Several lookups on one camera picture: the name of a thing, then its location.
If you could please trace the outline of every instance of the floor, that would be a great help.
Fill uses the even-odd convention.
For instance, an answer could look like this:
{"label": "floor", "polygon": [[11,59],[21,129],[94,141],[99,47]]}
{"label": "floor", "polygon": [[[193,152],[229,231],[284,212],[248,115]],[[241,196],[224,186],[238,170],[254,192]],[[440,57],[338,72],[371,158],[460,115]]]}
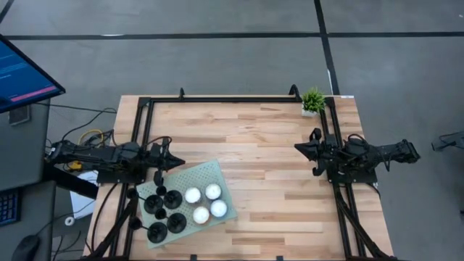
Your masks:
{"label": "floor", "polygon": [[[315,8],[320,2],[325,22],[321,28]],[[54,104],[117,108],[123,94],[176,94],[180,87],[188,94],[284,94],[293,83],[301,91],[317,86],[326,94],[354,95],[369,142],[390,144],[407,138],[422,156],[414,165],[393,163],[390,173],[378,168],[396,256],[404,260],[464,256],[464,221],[459,215],[464,209],[463,152],[457,148],[434,152],[430,145],[439,135],[464,129],[463,1],[0,0],[0,4],[0,9],[7,6],[0,14],[0,33],[30,36],[13,42],[67,89],[66,95],[52,99]],[[328,33],[324,37],[328,36],[330,50],[318,36],[154,39],[154,34],[171,33],[320,30]],[[414,34],[423,32],[438,33]],[[336,38],[331,33],[346,34]],[[108,36],[120,34],[138,36]],[[56,141],[94,115],[51,108],[48,136]],[[110,129],[114,118],[102,115],[89,128]],[[69,194],[57,193],[56,215],[69,212]],[[78,231],[86,235],[88,223],[88,218],[71,228],[56,223],[55,247],[58,235],[66,235],[63,247]],[[75,249],[83,248],[83,238]],[[57,259],[79,254],[69,252]]]}

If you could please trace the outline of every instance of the black floor stripe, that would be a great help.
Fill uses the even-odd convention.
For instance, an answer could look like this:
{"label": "black floor stripe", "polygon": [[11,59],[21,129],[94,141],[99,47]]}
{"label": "black floor stripe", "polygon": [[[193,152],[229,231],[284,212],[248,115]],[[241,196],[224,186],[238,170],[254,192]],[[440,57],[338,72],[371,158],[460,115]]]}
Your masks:
{"label": "black floor stripe", "polygon": [[324,50],[324,57],[326,58],[327,70],[329,72],[329,80],[331,82],[332,94],[340,95],[339,82],[336,79],[334,59],[332,57],[331,45],[328,42],[326,22],[324,21],[324,14],[322,12],[322,6],[320,0],[314,0],[316,8],[316,14],[318,16],[320,38],[322,40],[322,47]]}
{"label": "black floor stripe", "polygon": [[65,40],[157,40],[157,39],[234,39],[234,38],[428,38],[464,37],[464,32],[392,32],[392,33],[314,33],[314,32],[268,32],[268,33],[152,33],[121,35],[31,35],[5,36],[9,40],[65,41]]}
{"label": "black floor stripe", "polygon": [[227,39],[227,38],[309,38],[320,33],[164,33],[123,35],[5,36],[8,40],[156,40],[156,39]]}
{"label": "black floor stripe", "polygon": [[13,2],[15,0],[8,0],[7,4],[5,4],[5,7],[3,8],[3,10],[0,12],[0,23],[3,21],[3,19],[6,17],[8,11],[9,11],[9,8],[12,6]]}
{"label": "black floor stripe", "polygon": [[463,37],[464,32],[328,33],[329,38]]}

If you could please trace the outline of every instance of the potted plant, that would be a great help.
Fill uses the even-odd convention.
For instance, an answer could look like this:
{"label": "potted plant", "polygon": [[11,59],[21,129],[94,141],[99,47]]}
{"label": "potted plant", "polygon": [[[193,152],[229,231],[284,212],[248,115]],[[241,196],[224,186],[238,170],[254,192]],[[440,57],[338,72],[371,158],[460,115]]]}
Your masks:
{"label": "potted plant", "polygon": [[307,93],[303,94],[302,100],[303,117],[316,116],[326,105],[324,95],[317,88],[311,88]]}

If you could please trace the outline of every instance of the green pegboard tray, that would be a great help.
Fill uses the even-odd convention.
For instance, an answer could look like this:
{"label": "green pegboard tray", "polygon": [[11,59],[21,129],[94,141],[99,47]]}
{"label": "green pegboard tray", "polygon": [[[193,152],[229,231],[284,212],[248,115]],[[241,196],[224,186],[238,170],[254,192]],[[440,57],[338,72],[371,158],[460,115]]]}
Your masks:
{"label": "green pegboard tray", "polygon": [[[181,239],[184,236],[188,236],[195,232],[208,229],[214,225],[221,224],[225,222],[226,220],[237,218],[237,211],[233,207],[231,194],[229,193],[229,190],[225,184],[225,180],[224,180],[222,172],[220,171],[219,162],[217,160],[206,162],[206,163],[197,165],[195,167],[191,167],[187,170],[182,170],[175,174],[168,174],[164,177],[164,179],[165,179],[164,185],[168,191],[174,189],[176,191],[181,192],[182,195],[184,195],[188,188],[196,187],[202,192],[202,200],[200,201],[198,205],[193,206],[187,203],[185,199],[183,199],[182,204],[177,209],[169,210],[168,208],[165,208],[167,212],[167,216],[170,216],[174,213],[184,214],[187,219],[187,226],[182,232],[177,233],[177,234],[174,234],[168,231],[166,239],[163,242],[158,243],[158,244],[153,244],[147,239],[146,241],[148,242],[149,249],[160,247],[164,244]],[[211,183],[216,183],[217,185],[221,187],[222,194],[220,196],[220,199],[222,199],[227,204],[228,211],[225,214],[225,216],[222,218],[216,218],[211,215],[212,218],[208,222],[208,224],[197,225],[194,222],[192,215],[194,213],[194,210],[198,206],[204,206],[207,209],[210,208],[211,201],[207,199],[206,196],[204,195],[204,190]],[[153,182],[147,182],[147,183],[137,186],[137,192],[142,198],[147,198],[150,195],[156,194],[156,189],[157,187],[154,185]],[[141,213],[142,213],[142,220],[143,220],[145,227],[149,227],[151,224],[155,222],[162,222],[166,224],[167,219],[157,220],[153,214],[149,214],[144,210],[144,207],[143,207],[144,201],[142,199],[139,199],[138,205],[141,206],[140,208],[141,208]]]}

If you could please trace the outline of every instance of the small succulent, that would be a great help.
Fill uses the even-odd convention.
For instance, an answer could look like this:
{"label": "small succulent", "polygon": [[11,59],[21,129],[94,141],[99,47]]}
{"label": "small succulent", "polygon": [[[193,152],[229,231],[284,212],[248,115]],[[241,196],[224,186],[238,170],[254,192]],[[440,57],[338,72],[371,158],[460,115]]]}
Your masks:
{"label": "small succulent", "polygon": [[303,110],[310,112],[319,112],[324,109],[324,95],[318,91],[317,87],[311,88],[307,93],[303,94]]}

